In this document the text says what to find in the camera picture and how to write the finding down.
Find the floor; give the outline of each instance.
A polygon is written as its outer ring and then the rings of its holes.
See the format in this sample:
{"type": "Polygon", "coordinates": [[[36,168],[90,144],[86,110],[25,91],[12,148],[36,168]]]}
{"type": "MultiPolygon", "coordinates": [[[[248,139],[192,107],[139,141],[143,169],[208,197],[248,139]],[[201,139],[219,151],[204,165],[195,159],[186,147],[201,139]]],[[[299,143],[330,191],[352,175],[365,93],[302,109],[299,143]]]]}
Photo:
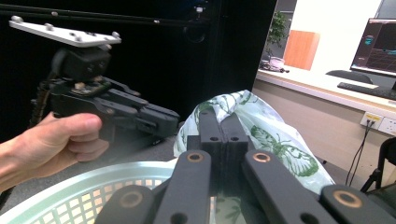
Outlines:
{"type": "MultiPolygon", "coordinates": [[[[32,197],[38,192],[55,185],[72,176],[79,175],[90,170],[111,164],[125,163],[129,161],[170,161],[173,156],[173,144],[175,137],[169,137],[161,141],[161,143],[141,148],[136,151],[131,151],[125,148],[110,148],[105,155],[99,160],[92,162],[79,163],[69,167],[57,175],[47,178],[33,179],[18,185],[9,197],[5,207],[0,211],[0,214],[5,213],[15,205],[22,203],[24,200],[32,197]]],[[[345,184],[347,172],[326,162],[323,164],[330,176],[337,184],[345,184]]],[[[365,180],[355,177],[352,184],[353,188],[360,189],[365,180]]]]}

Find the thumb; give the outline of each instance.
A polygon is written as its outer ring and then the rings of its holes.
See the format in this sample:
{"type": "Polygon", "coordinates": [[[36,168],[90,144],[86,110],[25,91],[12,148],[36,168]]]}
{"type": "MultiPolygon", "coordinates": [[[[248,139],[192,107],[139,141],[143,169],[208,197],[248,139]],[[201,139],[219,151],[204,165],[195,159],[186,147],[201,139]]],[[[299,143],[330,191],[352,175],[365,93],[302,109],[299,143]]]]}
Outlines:
{"type": "Polygon", "coordinates": [[[49,142],[57,142],[70,136],[98,132],[102,127],[102,121],[94,114],[82,113],[54,119],[41,127],[45,130],[45,137],[49,142]]]}

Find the monitor screen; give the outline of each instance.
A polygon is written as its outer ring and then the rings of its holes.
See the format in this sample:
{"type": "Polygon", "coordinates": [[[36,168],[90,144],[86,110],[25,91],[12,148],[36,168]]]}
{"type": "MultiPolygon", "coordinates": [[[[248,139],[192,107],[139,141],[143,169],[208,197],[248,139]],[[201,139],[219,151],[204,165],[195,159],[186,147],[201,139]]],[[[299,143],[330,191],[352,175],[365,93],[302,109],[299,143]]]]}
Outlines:
{"type": "Polygon", "coordinates": [[[350,70],[396,77],[396,19],[369,19],[350,70]]]}

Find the hand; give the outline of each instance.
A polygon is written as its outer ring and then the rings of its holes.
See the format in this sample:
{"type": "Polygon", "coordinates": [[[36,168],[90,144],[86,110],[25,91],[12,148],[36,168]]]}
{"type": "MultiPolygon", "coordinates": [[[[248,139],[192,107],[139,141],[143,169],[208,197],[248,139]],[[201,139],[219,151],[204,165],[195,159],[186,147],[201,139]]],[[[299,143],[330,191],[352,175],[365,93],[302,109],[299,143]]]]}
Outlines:
{"type": "Polygon", "coordinates": [[[62,119],[49,114],[34,128],[0,145],[0,161],[5,166],[0,170],[0,185],[5,180],[2,176],[10,176],[10,171],[21,182],[98,158],[108,148],[108,142],[98,138],[101,127],[101,120],[93,114],[62,119]]]}

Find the white mounting plate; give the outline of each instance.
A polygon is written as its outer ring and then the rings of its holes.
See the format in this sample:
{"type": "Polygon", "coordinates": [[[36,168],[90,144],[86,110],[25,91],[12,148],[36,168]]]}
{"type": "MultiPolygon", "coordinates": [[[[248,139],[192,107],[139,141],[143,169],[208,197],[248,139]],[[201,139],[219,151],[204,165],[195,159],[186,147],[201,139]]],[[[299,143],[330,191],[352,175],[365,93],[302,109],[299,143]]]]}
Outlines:
{"type": "Polygon", "coordinates": [[[114,36],[100,35],[96,33],[54,27],[47,23],[45,25],[38,25],[24,21],[9,21],[9,26],[78,48],[88,48],[106,44],[119,44],[121,42],[118,34],[114,34],[114,36]]]}

